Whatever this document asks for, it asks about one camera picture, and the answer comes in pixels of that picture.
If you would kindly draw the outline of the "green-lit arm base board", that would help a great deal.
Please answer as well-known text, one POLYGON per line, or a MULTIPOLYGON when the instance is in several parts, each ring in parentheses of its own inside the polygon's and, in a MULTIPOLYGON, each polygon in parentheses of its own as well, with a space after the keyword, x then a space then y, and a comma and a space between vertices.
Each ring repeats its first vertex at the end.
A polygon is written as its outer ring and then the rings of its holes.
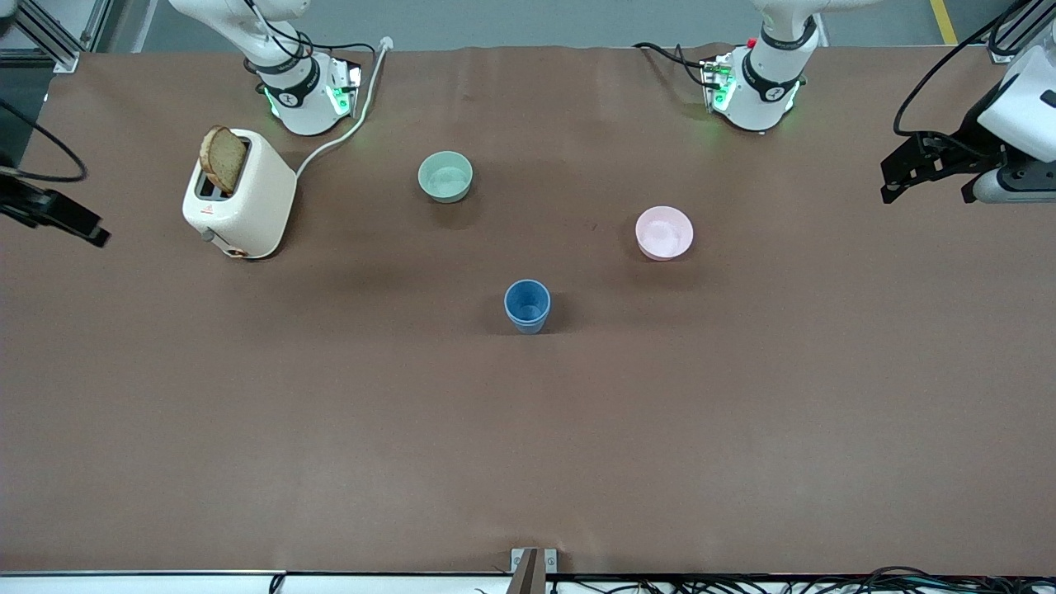
POLYGON ((327 94, 337 116, 355 112, 361 83, 362 67, 343 58, 331 57, 327 94))
POLYGON ((732 52, 700 61, 703 97, 709 112, 727 114, 738 86, 734 67, 732 52))

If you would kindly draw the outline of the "brown toast slice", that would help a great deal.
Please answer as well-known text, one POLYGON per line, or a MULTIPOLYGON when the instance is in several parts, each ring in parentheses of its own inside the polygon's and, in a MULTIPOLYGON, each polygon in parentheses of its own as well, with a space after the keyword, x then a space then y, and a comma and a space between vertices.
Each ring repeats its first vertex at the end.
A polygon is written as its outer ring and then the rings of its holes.
POLYGON ((223 193, 233 193, 248 156, 248 147, 226 125, 214 125, 199 150, 201 172, 223 193))

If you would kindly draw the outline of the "cream white toaster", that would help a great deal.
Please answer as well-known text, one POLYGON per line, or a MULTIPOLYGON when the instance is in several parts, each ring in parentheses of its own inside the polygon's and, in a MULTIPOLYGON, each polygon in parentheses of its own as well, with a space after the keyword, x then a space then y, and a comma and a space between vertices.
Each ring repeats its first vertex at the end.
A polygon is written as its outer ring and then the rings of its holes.
POLYGON ((235 191, 219 191, 201 172, 197 157, 181 214, 201 240, 227 257, 267 258, 281 244, 293 211, 297 177, 268 140, 250 130, 230 130, 247 146, 235 191))

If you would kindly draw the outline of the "pink bowl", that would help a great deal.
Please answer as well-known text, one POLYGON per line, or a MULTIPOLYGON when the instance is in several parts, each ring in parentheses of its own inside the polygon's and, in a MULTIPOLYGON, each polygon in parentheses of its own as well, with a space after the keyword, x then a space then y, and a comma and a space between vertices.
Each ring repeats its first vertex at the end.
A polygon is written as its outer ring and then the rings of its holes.
POLYGON ((653 261, 671 261, 686 253, 695 230, 687 215, 668 205, 656 205, 639 214, 634 236, 641 253, 653 261))

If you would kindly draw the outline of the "white table edge panel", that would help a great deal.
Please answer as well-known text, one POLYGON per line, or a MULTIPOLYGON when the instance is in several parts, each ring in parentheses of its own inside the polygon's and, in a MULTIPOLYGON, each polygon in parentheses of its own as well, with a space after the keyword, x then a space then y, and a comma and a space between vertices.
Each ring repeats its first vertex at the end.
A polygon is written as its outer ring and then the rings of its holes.
POLYGON ((0 571, 0 594, 504 594, 505 573, 0 571))

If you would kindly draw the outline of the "green bowl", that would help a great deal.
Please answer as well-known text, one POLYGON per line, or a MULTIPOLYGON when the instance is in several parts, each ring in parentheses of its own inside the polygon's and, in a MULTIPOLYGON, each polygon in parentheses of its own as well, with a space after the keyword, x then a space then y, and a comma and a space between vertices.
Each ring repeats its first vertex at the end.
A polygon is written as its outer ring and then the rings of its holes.
POLYGON ((426 157, 417 172, 420 189, 434 202, 452 204, 470 191, 473 166, 460 152, 440 151, 426 157))

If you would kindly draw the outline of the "aluminium frame profile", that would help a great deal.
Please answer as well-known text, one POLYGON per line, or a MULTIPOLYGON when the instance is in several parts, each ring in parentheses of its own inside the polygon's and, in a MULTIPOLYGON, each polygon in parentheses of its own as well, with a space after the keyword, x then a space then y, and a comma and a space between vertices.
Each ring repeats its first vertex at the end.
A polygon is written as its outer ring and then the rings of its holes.
POLYGON ((1040 44, 1056 20, 1056 0, 1013 0, 985 31, 983 42, 993 64, 1011 64, 1031 45, 1040 44))
POLYGON ((72 73, 103 45, 116 0, 0 0, 0 68, 72 73))

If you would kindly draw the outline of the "metal table edge bracket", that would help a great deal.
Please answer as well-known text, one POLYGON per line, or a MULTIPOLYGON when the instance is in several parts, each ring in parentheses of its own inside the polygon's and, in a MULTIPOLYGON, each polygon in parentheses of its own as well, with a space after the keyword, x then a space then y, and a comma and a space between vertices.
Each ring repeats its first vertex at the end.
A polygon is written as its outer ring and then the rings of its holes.
POLYGON ((554 594, 559 572, 557 547, 515 547, 510 552, 511 579, 506 594, 554 594))

